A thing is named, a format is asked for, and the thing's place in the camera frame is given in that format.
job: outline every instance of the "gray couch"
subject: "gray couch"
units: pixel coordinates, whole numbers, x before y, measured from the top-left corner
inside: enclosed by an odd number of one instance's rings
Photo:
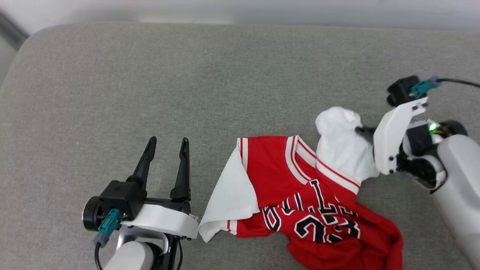
[[[0,88],[0,269],[94,269],[85,202],[130,175],[150,136],[147,190],[168,197],[190,140],[193,212],[202,216],[235,139],[299,134],[333,105],[376,125],[401,77],[480,79],[480,37],[314,26],[82,24],[34,35]],[[478,89],[431,93],[426,116],[480,140]],[[358,201],[397,224],[405,269],[467,269],[428,193],[410,179],[364,182]],[[116,234],[100,252],[112,256]],[[303,269],[287,239],[184,242],[185,270]]]

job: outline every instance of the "basketball jersey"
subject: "basketball jersey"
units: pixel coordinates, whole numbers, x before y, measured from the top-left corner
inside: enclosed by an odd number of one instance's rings
[[[238,139],[200,223],[203,239],[281,232],[308,269],[402,269],[398,228],[357,204],[361,180],[317,153],[299,136]]]

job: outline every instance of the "white sleeve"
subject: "white sleeve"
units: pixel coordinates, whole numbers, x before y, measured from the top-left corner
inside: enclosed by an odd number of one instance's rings
[[[207,243],[218,231],[227,230],[229,220],[247,219],[258,212],[257,195],[242,164],[237,144],[208,201],[198,232]]]
[[[362,126],[358,114],[332,107],[320,113],[315,125],[321,135],[317,158],[326,173],[330,169],[332,180],[356,194],[363,180],[379,175],[372,145],[355,132],[355,127]]]

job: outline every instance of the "white wall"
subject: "white wall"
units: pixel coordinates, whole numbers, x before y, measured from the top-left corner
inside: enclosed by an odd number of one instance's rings
[[[24,31],[129,20],[480,29],[480,0],[0,0]]]

